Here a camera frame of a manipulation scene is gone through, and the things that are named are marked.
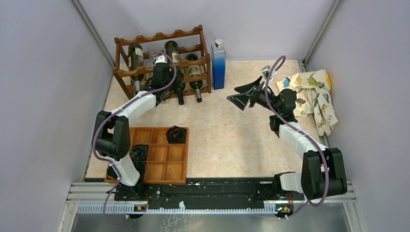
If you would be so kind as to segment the blue square glass bottle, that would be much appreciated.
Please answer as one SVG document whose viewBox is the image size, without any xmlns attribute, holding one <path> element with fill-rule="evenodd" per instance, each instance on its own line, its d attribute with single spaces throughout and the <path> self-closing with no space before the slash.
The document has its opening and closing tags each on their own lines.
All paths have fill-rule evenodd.
<svg viewBox="0 0 410 232">
<path fill-rule="evenodd" d="M 215 90 L 225 86 L 226 51 L 223 40 L 216 39 L 212 45 L 212 85 Z"/>
</svg>

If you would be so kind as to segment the tall green wine bottle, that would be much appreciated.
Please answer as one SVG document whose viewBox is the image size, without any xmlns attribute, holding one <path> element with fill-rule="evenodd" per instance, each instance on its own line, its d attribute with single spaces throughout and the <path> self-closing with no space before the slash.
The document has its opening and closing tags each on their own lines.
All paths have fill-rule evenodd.
<svg viewBox="0 0 410 232">
<path fill-rule="evenodd" d="M 180 63 L 181 57 L 179 53 L 179 45 L 176 41 L 167 41 L 164 44 L 164 51 L 167 55 L 167 62 L 171 64 L 172 62 L 175 64 Z"/>
</svg>

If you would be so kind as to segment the green wine bottle white label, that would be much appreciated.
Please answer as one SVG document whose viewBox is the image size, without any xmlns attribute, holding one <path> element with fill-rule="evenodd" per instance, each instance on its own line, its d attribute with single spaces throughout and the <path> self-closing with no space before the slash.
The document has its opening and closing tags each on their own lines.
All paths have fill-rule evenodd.
<svg viewBox="0 0 410 232">
<path fill-rule="evenodd" d="M 183 77 L 183 72 L 180 69 L 178 69 L 177 76 L 174 81 L 174 93 L 177 95 L 179 105 L 183 105 L 185 103 L 183 99 L 183 91 L 185 90 L 186 85 L 183 82 Z"/>
</svg>

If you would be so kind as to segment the dark bottle brown label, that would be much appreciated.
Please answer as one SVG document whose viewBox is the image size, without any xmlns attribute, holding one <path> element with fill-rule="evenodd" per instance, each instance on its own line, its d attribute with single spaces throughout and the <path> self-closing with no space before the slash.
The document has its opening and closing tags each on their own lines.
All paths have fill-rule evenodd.
<svg viewBox="0 0 410 232">
<path fill-rule="evenodd" d="M 129 55 L 129 70 L 133 71 L 136 70 L 139 66 L 144 65 L 144 54 L 142 50 L 142 46 L 140 44 L 132 44 L 128 47 L 128 55 Z M 133 80 L 134 92 L 140 91 L 141 82 L 143 81 L 144 74 L 132 75 L 131 80 Z"/>
</svg>

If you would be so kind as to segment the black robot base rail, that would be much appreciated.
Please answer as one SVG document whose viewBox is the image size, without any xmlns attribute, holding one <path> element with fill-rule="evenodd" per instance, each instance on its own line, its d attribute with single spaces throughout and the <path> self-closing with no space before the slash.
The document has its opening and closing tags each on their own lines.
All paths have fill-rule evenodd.
<svg viewBox="0 0 410 232">
<path fill-rule="evenodd" d="M 147 201 L 149 209 L 261 209 L 265 201 L 304 200 L 302 193 L 282 190 L 275 177 L 187 178 L 182 185 L 119 185 L 115 201 Z"/>
</svg>

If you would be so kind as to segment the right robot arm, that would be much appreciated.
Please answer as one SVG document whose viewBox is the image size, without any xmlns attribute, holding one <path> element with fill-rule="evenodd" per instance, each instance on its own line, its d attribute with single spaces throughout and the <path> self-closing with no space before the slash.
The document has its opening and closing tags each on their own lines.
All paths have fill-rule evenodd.
<svg viewBox="0 0 410 232">
<path fill-rule="evenodd" d="M 275 176 L 278 182 L 272 186 L 273 195 L 285 199 L 291 191 L 303 193 L 309 200 L 323 196 L 345 194 L 348 183 L 342 152 L 315 141 L 296 120 L 296 92 L 283 89 L 275 95 L 259 77 L 252 83 L 235 88 L 237 92 L 227 97 L 240 110 L 258 104 L 274 114 L 269 126 L 278 138 L 286 141 L 302 159 L 301 172 L 288 172 Z"/>
</svg>

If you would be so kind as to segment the green wine bottle dark label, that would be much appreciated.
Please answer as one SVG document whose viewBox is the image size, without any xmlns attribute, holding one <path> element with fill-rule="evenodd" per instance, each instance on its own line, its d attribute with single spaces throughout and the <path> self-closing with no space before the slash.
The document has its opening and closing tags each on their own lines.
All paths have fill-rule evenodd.
<svg viewBox="0 0 410 232">
<path fill-rule="evenodd" d="M 196 54 L 188 54 L 186 56 L 186 59 L 189 61 L 195 61 L 198 60 L 198 57 Z M 198 78 L 201 75 L 201 69 L 199 65 L 192 65 L 187 68 L 187 74 L 189 77 L 192 78 Z M 197 102 L 202 102 L 202 93 L 201 89 L 203 87 L 203 81 L 198 80 L 198 81 L 192 81 L 189 82 L 190 87 L 195 91 L 195 96 L 196 96 L 196 101 Z"/>
</svg>

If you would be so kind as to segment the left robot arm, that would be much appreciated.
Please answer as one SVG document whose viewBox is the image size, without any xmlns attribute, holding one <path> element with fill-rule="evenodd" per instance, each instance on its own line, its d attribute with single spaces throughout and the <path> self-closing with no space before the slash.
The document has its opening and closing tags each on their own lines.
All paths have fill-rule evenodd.
<svg viewBox="0 0 410 232">
<path fill-rule="evenodd" d="M 151 86 L 147 90 L 139 91 L 115 110 L 102 110 L 96 115 L 92 153 L 96 159 L 111 165 L 117 174 L 116 184 L 127 186 L 126 194 L 133 200 L 144 196 L 145 187 L 139 184 L 141 174 L 129 154 L 130 127 L 144 113 L 164 101 L 177 75 L 175 63 L 157 62 L 153 67 Z"/>
</svg>

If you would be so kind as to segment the clear tall glass bottle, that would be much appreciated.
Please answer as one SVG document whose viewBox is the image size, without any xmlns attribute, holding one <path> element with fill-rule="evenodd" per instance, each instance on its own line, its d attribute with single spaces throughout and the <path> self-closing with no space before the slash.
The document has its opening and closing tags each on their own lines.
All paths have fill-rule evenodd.
<svg viewBox="0 0 410 232">
<path fill-rule="evenodd" d="M 161 55 L 160 51 L 161 50 L 160 50 L 160 47 L 158 45 L 156 45 L 156 44 L 149 45 L 149 47 L 148 47 L 149 62 L 150 62 L 149 66 L 151 68 L 154 67 L 155 62 L 157 60 L 157 57 Z"/>
</svg>

